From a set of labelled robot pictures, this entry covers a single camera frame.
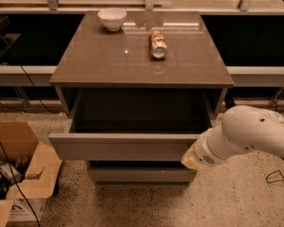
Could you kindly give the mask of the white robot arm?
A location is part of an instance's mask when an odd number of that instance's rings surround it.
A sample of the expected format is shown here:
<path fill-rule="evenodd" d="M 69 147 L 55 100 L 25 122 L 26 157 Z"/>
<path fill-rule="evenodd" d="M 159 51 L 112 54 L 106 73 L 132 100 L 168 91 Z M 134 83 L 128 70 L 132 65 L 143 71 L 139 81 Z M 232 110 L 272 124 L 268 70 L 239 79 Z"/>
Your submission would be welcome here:
<path fill-rule="evenodd" d="M 284 160 L 284 117 L 274 111 L 240 105 L 227 110 L 217 126 L 199 135 L 181 163 L 189 169 L 217 166 L 253 150 Z"/>

